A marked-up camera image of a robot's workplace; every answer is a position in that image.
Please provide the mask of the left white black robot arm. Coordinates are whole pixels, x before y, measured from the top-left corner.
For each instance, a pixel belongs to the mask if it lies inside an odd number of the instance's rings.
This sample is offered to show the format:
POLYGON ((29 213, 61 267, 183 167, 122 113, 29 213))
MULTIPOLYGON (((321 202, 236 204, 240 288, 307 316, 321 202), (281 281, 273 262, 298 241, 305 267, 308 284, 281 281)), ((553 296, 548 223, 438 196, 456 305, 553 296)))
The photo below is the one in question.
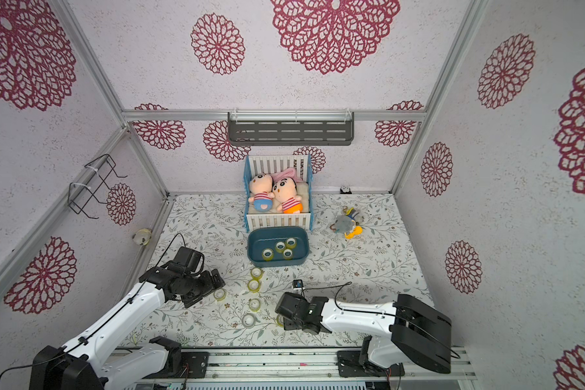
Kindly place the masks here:
POLYGON ((148 375, 182 372, 180 343, 156 336, 136 353, 109 357, 128 333, 167 302, 190 308, 225 286, 219 271, 204 268, 203 253, 182 246, 173 260, 157 262, 114 307, 61 347, 47 346, 28 365, 31 389, 122 389, 148 375))

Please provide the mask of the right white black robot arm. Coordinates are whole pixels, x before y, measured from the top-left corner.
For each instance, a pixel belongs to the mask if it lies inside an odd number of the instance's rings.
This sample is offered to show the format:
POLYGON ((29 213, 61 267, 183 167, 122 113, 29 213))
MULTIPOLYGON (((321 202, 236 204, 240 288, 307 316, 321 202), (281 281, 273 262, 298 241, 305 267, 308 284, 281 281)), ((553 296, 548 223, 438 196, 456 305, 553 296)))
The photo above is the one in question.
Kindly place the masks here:
POLYGON ((386 371, 412 362, 448 375, 457 356, 451 349, 451 319, 409 294, 400 294, 395 302, 358 304, 287 292, 276 313, 284 318, 286 331, 364 334, 359 365, 365 369, 386 371))

